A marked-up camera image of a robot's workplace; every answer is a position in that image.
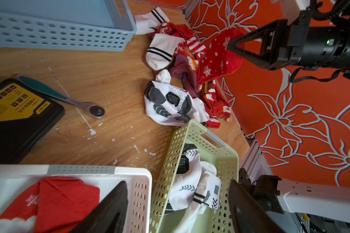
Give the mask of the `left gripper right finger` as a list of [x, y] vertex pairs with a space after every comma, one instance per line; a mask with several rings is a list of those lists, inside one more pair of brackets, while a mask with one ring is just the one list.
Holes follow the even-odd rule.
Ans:
[[236, 180], [229, 183], [228, 203], [236, 233], [284, 232]]

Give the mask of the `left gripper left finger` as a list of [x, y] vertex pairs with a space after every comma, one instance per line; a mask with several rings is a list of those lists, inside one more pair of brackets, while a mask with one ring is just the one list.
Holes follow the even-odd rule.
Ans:
[[84, 218], [71, 233], [122, 233], [128, 208], [125, 181], [118, 185]]

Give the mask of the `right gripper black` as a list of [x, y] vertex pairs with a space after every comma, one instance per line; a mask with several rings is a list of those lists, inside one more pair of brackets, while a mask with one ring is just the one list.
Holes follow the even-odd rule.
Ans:
[[[275, 20], [231, 39], [227, 48], [266, 70], [281, 69], [287, 62], [297, 66], [289, 78], [291, 82], [330, 82], [339, 75], [350, 80], [350, 13], [333, 18], [333, 26], [311, 27], [310, 21], [307, 11], [302, 12], [290, 25], [287, 25], [286, 19]], [[329, 78], [297, 77], [301, 70], [319, 68], [335, 71]]]

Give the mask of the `small white sock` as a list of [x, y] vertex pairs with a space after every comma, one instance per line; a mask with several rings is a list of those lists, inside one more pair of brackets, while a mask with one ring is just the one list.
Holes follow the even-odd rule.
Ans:
[[215, 165], [201, 161], [202, 175], [201, 175], [201, 186], [203, 191], [201, 193], [203, 198], [203, 203], [207, 205], [210, 209], [218, 210], [220, 203], [220, 192], [222, 182], [221, 179], [217, 177], [217, 169]]

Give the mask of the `red christmas sock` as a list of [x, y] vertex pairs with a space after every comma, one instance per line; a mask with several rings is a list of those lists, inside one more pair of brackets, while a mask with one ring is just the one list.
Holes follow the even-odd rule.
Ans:
[[34, 233], [68, 233], [100, 202], [100, 189], [69, 177], [40, 179], [18, 195], [0, 219], [37, 216]]

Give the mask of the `white sock black stripes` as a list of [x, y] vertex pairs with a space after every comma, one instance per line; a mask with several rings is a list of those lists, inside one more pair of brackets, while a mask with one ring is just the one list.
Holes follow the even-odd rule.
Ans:
[[209, 188], [212, 186], [212, 174], [209, 171], [206, 171], [201, 176], [201, 180], [197, 186], [197, 189], [194, 193], [193, 200], [186, 210], [182, 220], [178, 226], [172, 231], [172, 233], [191, 233], [196, 222], [196, 219], [199, 215], [202, 215], [207, 207], [210, 205], [207, 204], [211, 196]]

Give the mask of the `red santa sock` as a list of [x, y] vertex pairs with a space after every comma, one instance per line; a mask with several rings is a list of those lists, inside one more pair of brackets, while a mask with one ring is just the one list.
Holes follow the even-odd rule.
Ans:
[[0, 219], [0, 233], [33, 233], [37, 216], [27, 220], [22, 218]]

